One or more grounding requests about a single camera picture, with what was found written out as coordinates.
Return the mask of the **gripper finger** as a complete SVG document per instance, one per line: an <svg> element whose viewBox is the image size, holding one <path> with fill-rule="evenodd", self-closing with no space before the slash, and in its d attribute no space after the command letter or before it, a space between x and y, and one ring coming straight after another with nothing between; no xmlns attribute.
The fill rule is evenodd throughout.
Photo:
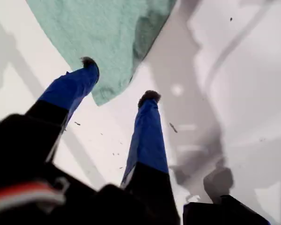
<svg viewBox="0 0 281 225"><path fill-rule="evenodd" d="M139 200L156 225L178 225L180 217L170 183L158 102L147 90L138 102L134 132L121 187Z"/></svg>
<svg viewBox="0 0 281 225"><path fill-rule="evenodd" d="M26 115L66 128L82 100L99 80L99 67L90 57L82 57L82 68L55 79Z"/></svg>

